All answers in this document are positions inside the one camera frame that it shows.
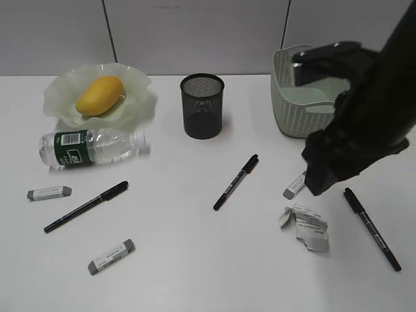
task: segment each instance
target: bottle label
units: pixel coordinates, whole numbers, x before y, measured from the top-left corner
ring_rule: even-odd
[[[87,133],[88,130],[58,132],[55,134],[55,157],[63,166],[90,164],[88,156]]]

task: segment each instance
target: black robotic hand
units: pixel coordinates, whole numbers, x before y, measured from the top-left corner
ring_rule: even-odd
[[[306,140],[305,184],[314,195],[409,146],[406,134],[416,124],[415,1],[379,53],[337,42],[296,54],[292,63],[298,86],[329,76],[351,83],[335,101],[331,124]]]

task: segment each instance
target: pen holder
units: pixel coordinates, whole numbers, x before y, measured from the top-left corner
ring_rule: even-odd
[[[183,126],[188,136],[205,140],[222,128],[224,82],[208,73],[196,73],[182,80]]]

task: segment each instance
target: white table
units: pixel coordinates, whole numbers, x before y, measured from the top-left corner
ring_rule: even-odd
[[[0,311],[414,311],[416,150],[388,157],[319,197],[282,196],[305,164],[302,140],[283,136],[270,77],[224,77],[224,128],[211,140],[183,131],[179,82],[152,77],[154,119],[139,128],[149,157],[52,172],[38,139],[57,120],[42,113],[53,77],[0,77],[2,133]],[[219,212],[213,204],[254,153],[260,163]],[[109,187],[129,190],[61,228],[48,225]],[[67,198],[29,202],[55,185]],[[352,187],[402,265],[396,273],[351,208]],[[330,253],[313,253],[281,231],[286,205],[328,221]],[[136,251],[91,276],[87,266],[132,239]]]

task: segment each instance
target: yellow mango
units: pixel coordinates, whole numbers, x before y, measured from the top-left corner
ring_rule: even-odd
[[[123,83],[115,76],[103,76],[93,81],[79,98],[75,108],[81,114],[97,116],[107,112],[123,93]]]

